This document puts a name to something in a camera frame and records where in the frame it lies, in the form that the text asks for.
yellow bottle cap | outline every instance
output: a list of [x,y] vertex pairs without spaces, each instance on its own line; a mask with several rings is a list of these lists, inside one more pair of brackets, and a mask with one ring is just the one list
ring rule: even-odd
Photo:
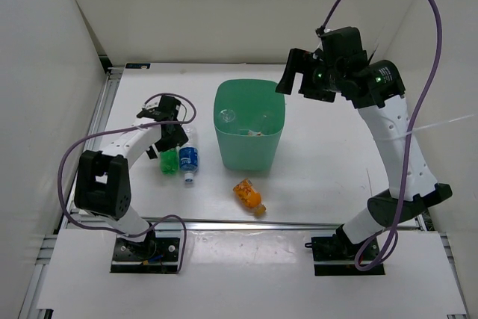
[[266,211],[266,206],[265,205],[258,205],[255,210],[254,210],[254,215],[257,217],[260,217],[263,215]]

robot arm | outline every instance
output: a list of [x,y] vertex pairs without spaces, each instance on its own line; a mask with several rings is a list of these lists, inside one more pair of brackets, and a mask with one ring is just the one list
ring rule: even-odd
[[[174,97],[162,96],[158,106],[144,108],[132,126],[152,120],[176,121],[180,104]],[[122,237],[127,242],[145,243],[147,234],[136,238],[127,236],[144,232],[150,226],[131,207],[129,169],[144,152],[150,158],[157,158],[153,146],[158,152],[163,152],[186,142],[187,136],[180,125],[160,125],[138,127],[136,131],[121,134],[104,149],[85,151],[78,164],[76,207],[103,217],[111,227],[126,234]],[[104,175],[107,176],[106,182],[100,179]]]
[[[294,76],[301,73],[299,93],[305,98],[334,102],[341,93],[367,123],[385,165],[389,189],[370,198],[367,208],[340,226],[336,235],[342,248],[336,253],[354,256],[360,245],[389,227],[397,208],[409,115],[405,87],[395,65],[387,60],[370,64],[357,28],[318,33],[323,49],[310,53],[292,49],[276,92],[291,94]],[[414,135],[410,149],[405,202],[400,222],[450,198],[449,185],[437,183]]]

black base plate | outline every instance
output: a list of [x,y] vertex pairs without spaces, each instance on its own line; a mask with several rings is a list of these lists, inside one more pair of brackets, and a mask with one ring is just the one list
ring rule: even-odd
[[111,259],[111,273],[156,273],[156,274],[174,274],[178,271],[179,258],[179,238],[164,238],[159,237],[155,239],[156,251],[150,258],[154,258],[159,254],[163,258],[159,261],[144,264],[143,261],[147,258],[139,258],[132,253],[128,248],[125,248],[125,240],[117,238],[114,244],[113,258]]
[[[321,251],[321,248],[327,248],[334,244],[332,237],[313,237],[311,244],[306,247],[312,248],[314,256],[314,273],[315,276],[382,276],[385,275],[383,264],[377,265],[375,268],[366,272],[357,270],[354,265],[353,258],[334,255]],[[379,254],[379,244],[374,239],[364,251],[362,264],[370,263]]]

plastic bin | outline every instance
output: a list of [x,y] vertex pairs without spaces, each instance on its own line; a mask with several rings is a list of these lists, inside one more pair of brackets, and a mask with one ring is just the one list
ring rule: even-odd
[[[276,86],[274,81],[238,79],[218,87],[214,127],[224,166],[230,170],[265,171],[272,166],[285,121],[284,95],[276,93]],[[221,111],[234,111],[232,123],[223,121]]]

green bottle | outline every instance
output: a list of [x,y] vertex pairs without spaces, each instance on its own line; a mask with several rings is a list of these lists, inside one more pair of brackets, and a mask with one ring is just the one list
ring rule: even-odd
[[162,152],[159,157],[161,159],[160,168],[162,173],[165,175],[174,175],[178,172],[179,160],[176,148]]

